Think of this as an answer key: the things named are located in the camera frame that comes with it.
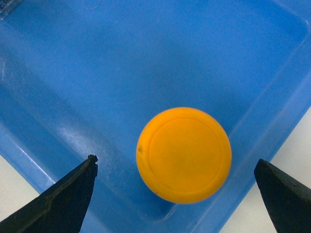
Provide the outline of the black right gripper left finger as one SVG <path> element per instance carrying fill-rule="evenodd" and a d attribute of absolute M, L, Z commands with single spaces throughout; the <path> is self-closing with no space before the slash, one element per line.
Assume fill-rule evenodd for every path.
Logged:
<path fill-rule="evenodd" d="M 97 157 L 79 166 L 0 223 L 2 233 L 78 233 L 98 173 Z"/>

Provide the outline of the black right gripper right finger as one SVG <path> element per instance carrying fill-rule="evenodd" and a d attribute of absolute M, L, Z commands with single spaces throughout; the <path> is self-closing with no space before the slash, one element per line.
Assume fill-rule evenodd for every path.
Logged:
<path fill-rule="evenodd" d="M 254 176 L 275 230 L 309 233 L 311 189 L 263 159 L 259 159 Z"/>

